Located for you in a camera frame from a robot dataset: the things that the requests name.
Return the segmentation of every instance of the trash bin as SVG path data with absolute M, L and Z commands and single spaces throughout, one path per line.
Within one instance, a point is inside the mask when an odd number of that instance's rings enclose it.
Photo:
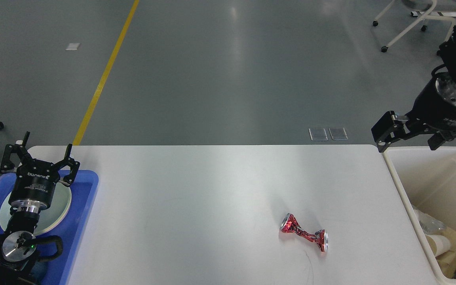
M 442 274 L 411 208 L 413 204 L 456 231 L 456 147 L 388 148 L 383 157 L 434 274 L 442 283 L 456 284 Z

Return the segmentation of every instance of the white table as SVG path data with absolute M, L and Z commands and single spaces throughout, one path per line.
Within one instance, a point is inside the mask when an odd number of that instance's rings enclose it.
M 64 146 L 34 146 L 57 161 Z M 437 284 L 374 146 L 74 146 L 98 195 L 69 284 Z M 279 232 L 286 213 L 330 247 Z

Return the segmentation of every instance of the robotic arm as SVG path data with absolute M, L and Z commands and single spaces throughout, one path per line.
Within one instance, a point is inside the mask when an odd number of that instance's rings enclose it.
M 60 236 L 36 237 L 34 230 L 40 212 L 49 209 L 52 203 L 56 184 L 70 186 L 80 166 L 70 157 L 71 144 L 66 148 L 64 159 L 57 163 L 31 157 L 26 149 L 28 138 L 29 132 L 22 144 L 7 144 L 0 166 L 0 173 L 16 173 L 17 176 L 8 201 L 11 218 L 4 233 L 0 234 L 0 285 L 38 285 L 40 271 L 33 271 L 35 265 L 52 261 L 62 254 Z M 21 165 L 17 169 L 10 160 L 12 154 L 20 159 Z M 65 166 L 69 166 L 70 172 L 61 178 L 59 170 Z M 41 256 L 39 247 L 48 243 L 55 243 L 56 252 Z
M 401 139 L 432 135 L 431 150 L 456 138 L 456 26 L 447 42 L 439 46 L 438 55 L 444 64 L 432 71 L 432 79 L 416 98 L 405 116 L 386 112 L 372 127 L 372 136 L 379 152 Z M 438 72 L 446 67 L 448 72 Z

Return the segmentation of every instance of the white plate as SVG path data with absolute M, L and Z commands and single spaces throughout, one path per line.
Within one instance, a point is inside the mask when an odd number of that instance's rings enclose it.
M 3 230 L 6 230 L 8 221 L 11 218 L 10 205 L 8 204 L 10 195 L 11 193 L 8 194 L 0 209 L 0 226 Z M 63 184 L 56 184 L 52 204 L 49 209 L 40 212 L 40 219 L 38 220 L 38 225 L 34 230 L 34 235 L 38 236 L 55 228 L 63 220 L 63 218 L 65 218 L 70 204 L 71 189 Z

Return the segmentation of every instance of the floor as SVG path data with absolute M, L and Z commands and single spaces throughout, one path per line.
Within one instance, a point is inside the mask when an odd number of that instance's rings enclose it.
M 0 2 L 0 159 L 27 130 L 28 146 L 74 140 L 132 5 Z M 373 27 L 386 5 L 141 0 L 81 144 L 374 144 L 372 125 L 409 111 L 442 63 L 447 32 L 432 21 L 381 53 L 413 21 L 398 3 Z M 349 140 L 311 141 L 310 127 Z

